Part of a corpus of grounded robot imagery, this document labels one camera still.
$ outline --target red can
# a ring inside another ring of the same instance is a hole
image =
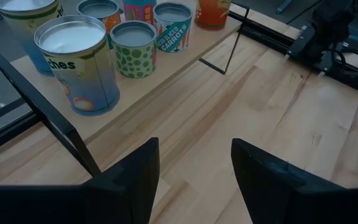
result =
[[[231,0],[198,0],[195,24],[206,30],[221,30],[226,24]]]

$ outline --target wooden tabletop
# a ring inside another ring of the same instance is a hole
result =
[[[298,35],[258,12],[250,18]],[[205,59],[224,67],[235,38]],[[350,63],[358,63],[355,58]],[[247,37],[240,38],[227,75],[195,62],[143,102],[88,147],[105,170],[159,137],[161,175],[152,223],[252,223],[233,174],[232,138],[344,187],[358,187],[358,91],[318,78]],[[0,148],[0,184],[74,184],[87,178],[41,125]]]

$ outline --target green polka dot can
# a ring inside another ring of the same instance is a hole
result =
[[[119,73],[128,78],[144,78],[155,71],[157,32],[142,21],[127,21],[110,32]]]

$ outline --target wooden shelf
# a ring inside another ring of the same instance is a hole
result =
[[[195,12],[196,2],[180,1],[190,6]],[[191,25],[189,46],[183,52],[170,54],[157,52],[157,69],[151,76],[131,79],[122,76],[116,70],[116,78],[121,92],[121,99],[110,112],[101,116],[87,117],[76,114],[68,104],[56,79],[38,74],[28,56],[12,62],[13,66],[35,86],[51,104],[74,125],[85,143],[89,143],[106,128],[135,108],[143,99],[164,86],[169,80],[184,71],[185,68],[201,58],[224,39],[238,30],[241,22],[228,17],[226,26],[218,32],[209,32]]]

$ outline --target food can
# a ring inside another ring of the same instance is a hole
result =
[[[91,16],[103,22],[106,27],[109,48],[112,49],[110,30],[121,23],[119,6],[110,0],[85,0],[77,5],[77,12],[80,15]]]
[[[119,90],[100,20],[84,15],[53,19],[37,29],[34,40],[75,112],[95,116],[115,107]]]
[[[39,73],[53,73],[40,49],[34,43],[34,32],[45,22],[63,15],[59,0],[0,0],[0,12],[14,31]]]
[[[153,8],[157,0],[124,0],[125,20],[154,24]]]
[[[231,0],[198,0],[195,24],[205,30],[221,30],[226,24]]]
[[[154,26],[142,21],[127,21],[112,28],[110,36],[122,75],[144,78],[155,71],[157,33]]]
[[[184,4],[165,2],[156,5],[153,12],[157,48],[170,53],[185,50],[189,44],[191,9]]]

